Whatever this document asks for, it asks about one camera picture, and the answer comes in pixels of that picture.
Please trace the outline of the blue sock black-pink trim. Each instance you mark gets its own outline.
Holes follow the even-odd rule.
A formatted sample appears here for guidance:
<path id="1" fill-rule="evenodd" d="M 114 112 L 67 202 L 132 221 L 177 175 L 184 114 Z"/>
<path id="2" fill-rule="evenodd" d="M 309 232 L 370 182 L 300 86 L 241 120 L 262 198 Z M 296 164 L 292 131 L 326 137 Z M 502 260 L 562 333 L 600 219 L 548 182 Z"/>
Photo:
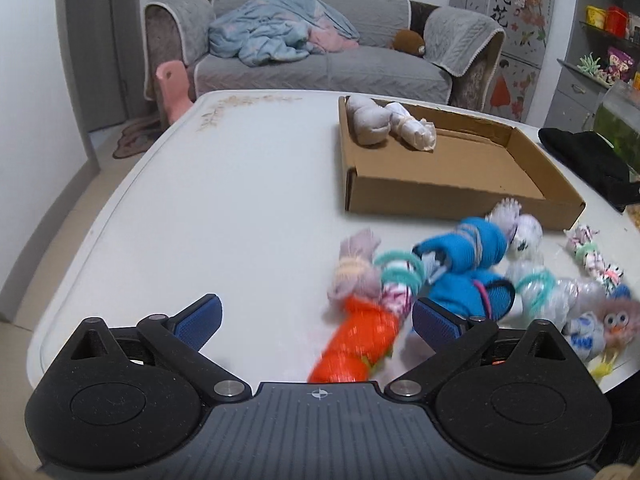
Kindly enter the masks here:
<path id="1" fill-rule="evenodd" d="M 431 287 L 429 300 L 460 318 L 489 318 L 498 322 L 514 303 L 515 288 L 491 270 L 445 273 Z"/>

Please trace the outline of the orange plastic bag bundle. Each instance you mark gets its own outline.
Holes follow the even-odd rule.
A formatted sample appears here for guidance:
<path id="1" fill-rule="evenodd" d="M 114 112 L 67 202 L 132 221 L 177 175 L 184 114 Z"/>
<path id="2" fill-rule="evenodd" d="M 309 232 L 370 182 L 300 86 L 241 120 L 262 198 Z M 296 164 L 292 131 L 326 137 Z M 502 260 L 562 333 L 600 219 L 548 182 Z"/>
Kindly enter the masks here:
<path id="1" fill-rule="evenodd" d="M 334 332 L 307 382 L 366 382 L 393 351 L 400 319 L 375 302 L 349 296 L 346 318 Z"/>

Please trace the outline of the blue knit sock roll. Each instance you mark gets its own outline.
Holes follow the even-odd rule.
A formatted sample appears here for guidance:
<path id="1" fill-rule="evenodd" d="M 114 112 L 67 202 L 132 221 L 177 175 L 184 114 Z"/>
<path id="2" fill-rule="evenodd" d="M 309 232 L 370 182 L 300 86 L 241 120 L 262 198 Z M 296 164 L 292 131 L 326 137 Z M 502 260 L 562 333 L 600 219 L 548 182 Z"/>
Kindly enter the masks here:
<path id="1" fill-rule="evenodd" d="M 412 252 L 425 262 L 427 281 L 435 283 L 446 273 L 488 270 L 506 254 L 503 232 L 488 220 L 463 219 L 448 233 L 416 244 Z"/>

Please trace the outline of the lilac fuzzy sock bundle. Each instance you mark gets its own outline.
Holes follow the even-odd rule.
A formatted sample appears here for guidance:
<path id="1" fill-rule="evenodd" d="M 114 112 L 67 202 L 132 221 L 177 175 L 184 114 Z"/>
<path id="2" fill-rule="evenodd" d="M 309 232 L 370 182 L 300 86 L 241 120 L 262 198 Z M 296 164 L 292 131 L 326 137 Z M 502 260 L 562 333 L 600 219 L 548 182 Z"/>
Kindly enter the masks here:
<path id="1" fill-rule="evenodd" d="M 341 241 L 338 261 L 328 289 L 333 307 L 341 307 L 350 296 L 377 302 L 382 294 L 382 271 L 373 264 L 381 240 L 363 229 Z"/>

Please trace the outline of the white frilly sock bundle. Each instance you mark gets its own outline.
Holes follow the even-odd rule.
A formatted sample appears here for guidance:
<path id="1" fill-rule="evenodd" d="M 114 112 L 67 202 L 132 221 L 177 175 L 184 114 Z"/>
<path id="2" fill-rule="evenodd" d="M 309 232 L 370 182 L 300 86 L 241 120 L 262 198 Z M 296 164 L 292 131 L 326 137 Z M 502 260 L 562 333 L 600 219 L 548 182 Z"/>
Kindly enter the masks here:
<path id="1" fill-rule="evenodd" d="M 498 226 L 506 238 L 511 260 L 544 261 L 540 252 L 542 226 L 531 214 L 522 213 L 522 205 L 515 198 L 500 200 L 486 220 Z"/>

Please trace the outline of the green pink patterned sock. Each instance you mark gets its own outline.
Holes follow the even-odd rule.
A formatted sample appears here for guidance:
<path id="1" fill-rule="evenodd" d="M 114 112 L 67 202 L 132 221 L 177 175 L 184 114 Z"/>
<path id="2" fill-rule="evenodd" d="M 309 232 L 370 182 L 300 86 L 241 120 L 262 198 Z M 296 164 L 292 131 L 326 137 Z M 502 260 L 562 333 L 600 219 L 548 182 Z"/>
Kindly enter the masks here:
<path id="1" fill-rule="evenodd" d="M 577 263 L 587 275 L 597 281 L 608 296 L 613 296 L 623 285 L 624 271 L 605 258 L 596 241 L 598 231 L 586 224 L 577 223 L 573 229 L 564 232 L 567 246 Z"/>

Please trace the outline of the pink fluffy bird toy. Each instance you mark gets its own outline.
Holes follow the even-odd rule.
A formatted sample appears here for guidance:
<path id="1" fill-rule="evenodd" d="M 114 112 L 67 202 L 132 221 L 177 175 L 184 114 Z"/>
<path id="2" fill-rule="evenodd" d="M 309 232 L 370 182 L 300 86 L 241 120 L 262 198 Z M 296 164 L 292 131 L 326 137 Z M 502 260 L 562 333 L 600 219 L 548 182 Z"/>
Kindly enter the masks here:
<path id="1" fill-rule="evenodd" d="M 639 303 L 624 297 L 608 298 L 593 313 L 603 325 L 605 348 L 591 375 L 601 380 L 612 373 L 618 357 L 639 333 Z"/>

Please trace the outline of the brown cardboard tray box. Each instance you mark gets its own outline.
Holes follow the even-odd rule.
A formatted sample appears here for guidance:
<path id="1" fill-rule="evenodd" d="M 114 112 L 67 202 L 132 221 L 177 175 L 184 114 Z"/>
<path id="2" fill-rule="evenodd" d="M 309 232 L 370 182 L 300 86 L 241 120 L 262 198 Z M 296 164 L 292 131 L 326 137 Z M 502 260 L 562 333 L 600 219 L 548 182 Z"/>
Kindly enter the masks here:
<path id="1" fill-rule="evenodd" d="M 338 101 L 338 117 L 344 208 L 352 214 L 461 220 L 483 217 L 512 197 L 545 229 L 562 231 L 586 208 L 562 171 L 518 127 L 410 105 L 414 117 L 435 125 L 434 151 L 417 151 L 394 136 L 365 148 L 356 141 L 347 103 Z"/>

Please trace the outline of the white rolled sock bundle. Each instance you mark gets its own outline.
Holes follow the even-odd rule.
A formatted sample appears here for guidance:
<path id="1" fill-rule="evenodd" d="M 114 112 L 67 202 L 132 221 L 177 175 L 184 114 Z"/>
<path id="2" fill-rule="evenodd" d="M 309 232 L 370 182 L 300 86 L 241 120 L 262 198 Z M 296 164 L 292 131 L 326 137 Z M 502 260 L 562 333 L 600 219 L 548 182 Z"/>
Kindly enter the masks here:
<path id="1" fill-rule="evenodd" d="M 432 122 L 416 119 L 398 102 L 384 106 L 390 113 L 390 131 L 401 141 L 420 152 L 432 152 L 436 148 L 437 130 Z"/>

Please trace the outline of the floor mat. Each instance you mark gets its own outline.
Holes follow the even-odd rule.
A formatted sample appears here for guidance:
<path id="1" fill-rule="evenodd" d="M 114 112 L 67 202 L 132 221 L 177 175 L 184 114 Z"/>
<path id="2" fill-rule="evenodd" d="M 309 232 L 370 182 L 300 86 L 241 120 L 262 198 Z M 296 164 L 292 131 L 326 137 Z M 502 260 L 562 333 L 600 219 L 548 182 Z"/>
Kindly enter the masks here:
<path id="1" fill-rule="evenodd" d="M 147 117 L 122 129 L 117 141 L 114 159 L 124 159 L 145 153 L 163 134 L 160 118 Z"/>

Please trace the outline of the black cloth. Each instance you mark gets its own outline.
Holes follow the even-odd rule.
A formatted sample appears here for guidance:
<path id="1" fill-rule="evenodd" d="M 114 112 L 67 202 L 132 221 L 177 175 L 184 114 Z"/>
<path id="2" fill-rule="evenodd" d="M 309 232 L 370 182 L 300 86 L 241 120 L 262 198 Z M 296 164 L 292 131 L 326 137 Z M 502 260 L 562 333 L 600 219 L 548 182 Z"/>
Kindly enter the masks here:
<path id="1" fill-rule="evenodd" d="M 639 183 L 631 181 L 626 162 L 596 132 L 541 128 L 538 139 L 550 155 L 619 212 L 629 205 L 638 205 Z"/>

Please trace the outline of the beige rolled sock bundle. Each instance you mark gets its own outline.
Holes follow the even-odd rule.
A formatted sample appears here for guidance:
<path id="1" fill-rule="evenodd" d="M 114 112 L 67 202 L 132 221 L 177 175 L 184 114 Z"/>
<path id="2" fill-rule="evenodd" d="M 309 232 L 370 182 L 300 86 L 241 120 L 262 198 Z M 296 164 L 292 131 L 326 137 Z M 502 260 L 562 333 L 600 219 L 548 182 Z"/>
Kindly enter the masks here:
<path id="1" fill-rule="evenodd" d="M 352 94 L 346 100 L 346 112 L 359 145 L 375 146 L 386 141 L 390 134 L 390 110 L 371 98 Z"/>

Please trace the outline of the pink plastic stool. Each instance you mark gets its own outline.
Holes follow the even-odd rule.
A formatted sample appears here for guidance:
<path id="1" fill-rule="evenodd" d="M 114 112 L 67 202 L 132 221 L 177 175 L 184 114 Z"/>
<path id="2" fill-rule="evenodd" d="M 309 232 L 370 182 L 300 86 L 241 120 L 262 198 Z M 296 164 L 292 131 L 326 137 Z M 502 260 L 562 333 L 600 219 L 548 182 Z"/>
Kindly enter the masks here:
<path id="1" fill-rule="evenodd" d="M 193 106 L 186 66 L 178 60 L 167 61 L 157 66 L 155 78 L 160 86 L 168 124 L 173 125 Z"/>

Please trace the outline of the grey cabinet with shelves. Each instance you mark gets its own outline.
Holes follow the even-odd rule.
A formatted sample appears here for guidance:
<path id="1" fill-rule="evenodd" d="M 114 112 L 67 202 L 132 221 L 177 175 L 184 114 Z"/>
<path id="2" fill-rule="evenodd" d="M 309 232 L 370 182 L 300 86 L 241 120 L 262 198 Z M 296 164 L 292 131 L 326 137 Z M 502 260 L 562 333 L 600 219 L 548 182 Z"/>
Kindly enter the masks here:
<path id="1" fill-rule="evenodd" d="M 547 127 L 582 131 L 611 87 L 611 53 L 631 57 L 626 79 L 639 63 L 639 0 L 574 0 L 566 53 L 558 58 L 559 81 L 544 121 Z"/>

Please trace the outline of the glass fish bowl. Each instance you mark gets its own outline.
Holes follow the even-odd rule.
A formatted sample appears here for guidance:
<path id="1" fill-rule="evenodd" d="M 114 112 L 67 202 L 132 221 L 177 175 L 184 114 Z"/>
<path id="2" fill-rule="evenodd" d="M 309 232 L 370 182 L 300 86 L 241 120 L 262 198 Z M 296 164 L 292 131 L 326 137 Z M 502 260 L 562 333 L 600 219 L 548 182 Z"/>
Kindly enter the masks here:
<path id="1" fill-rule="evenodd" d="M 640 166 L 639 91 L 621 80 L 605 93 L 594 115 L 593 130 L 635 172 Z"/>

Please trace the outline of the grey sofa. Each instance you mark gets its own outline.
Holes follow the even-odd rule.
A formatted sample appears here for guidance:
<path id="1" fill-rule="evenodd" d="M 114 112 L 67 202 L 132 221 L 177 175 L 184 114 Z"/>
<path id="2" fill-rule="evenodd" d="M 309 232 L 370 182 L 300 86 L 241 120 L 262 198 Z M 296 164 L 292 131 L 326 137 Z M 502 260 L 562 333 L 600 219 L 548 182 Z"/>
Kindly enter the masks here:
<path id="1" fill-rule="evenodd" d="M 179 61 L 188 93 L 293 89 L 394 96 L 481 110 L 506 33 L 488 16 L 414 0 L 320 0 L 359 34 L 357 47 L 312 47 L 295 61 L 250 67 L 209 47 L 209 25 L 252 0 L 156 0 L 144 15 L 145 99 L 163 102 L 155 72 Z"/>

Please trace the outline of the brown plush toy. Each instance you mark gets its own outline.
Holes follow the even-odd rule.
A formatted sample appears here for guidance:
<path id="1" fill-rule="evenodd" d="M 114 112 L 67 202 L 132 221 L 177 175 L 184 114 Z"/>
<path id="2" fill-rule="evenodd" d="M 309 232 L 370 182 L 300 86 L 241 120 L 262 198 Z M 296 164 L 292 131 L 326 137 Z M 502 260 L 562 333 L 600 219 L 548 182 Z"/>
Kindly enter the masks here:
<path id="1" fill-rule="evenodd" d="M 396 32 L 392 41 L 395 51 L 414 56 L 423 56 L 425 53 L 425 41 L 421 35 L 411 29 L 401 29 Z"/>

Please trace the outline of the light blue blanket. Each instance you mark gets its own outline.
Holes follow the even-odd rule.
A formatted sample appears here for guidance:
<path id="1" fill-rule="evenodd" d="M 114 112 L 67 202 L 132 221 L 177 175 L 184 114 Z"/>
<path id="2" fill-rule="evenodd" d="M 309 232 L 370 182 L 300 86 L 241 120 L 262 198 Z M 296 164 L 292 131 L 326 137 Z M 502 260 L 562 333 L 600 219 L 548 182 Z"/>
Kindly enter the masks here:
<path id="1" fill-rule="evenodd" d="M 208 50 L 248 67 L 359 47 L 355 26 L 322 0 L 250 0 L 208 26 Z"/>

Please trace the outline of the decorated grey refrigerator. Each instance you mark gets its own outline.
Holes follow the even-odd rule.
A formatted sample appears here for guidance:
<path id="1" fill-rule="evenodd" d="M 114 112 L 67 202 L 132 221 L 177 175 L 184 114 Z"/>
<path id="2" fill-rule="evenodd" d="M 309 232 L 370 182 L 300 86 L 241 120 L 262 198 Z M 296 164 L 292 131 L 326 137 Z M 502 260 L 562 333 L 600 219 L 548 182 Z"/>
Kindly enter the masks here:
<path id="1" fill-rule="evenodd" d="M 487 113 L 522 122 L 532 105 L 549 41 L 554 0 L 449 0 L 492 18 L 506 33 L 485 104 Z"/>

